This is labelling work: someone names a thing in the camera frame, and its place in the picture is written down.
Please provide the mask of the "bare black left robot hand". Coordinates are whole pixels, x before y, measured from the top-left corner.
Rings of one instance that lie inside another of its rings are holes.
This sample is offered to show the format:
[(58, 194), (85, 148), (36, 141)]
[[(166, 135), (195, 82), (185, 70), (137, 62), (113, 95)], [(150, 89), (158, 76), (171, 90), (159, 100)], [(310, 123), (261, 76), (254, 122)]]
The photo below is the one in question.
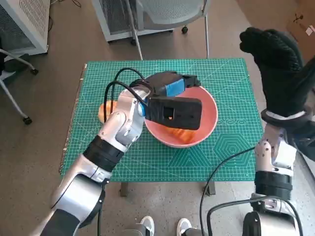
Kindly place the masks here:
[(152, 96), (173, 97), (183, 93), (187, 88), (198, 87), (201, 82), (196, 75), (182, 75), (175, 71), (164, 71), (145, 79), (153, 90)]

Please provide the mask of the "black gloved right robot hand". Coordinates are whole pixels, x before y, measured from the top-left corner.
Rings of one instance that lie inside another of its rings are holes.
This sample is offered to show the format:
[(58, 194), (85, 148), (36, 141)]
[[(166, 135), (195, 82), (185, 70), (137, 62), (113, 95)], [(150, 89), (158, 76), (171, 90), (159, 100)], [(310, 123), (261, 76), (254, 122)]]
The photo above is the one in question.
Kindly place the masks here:
[(315, 85), (315, 60), (304, 64), (297, 44), (275, 29), (249, 27), (240, 40), (260, 70), (267, 111), (282, 117), (302, 112)]

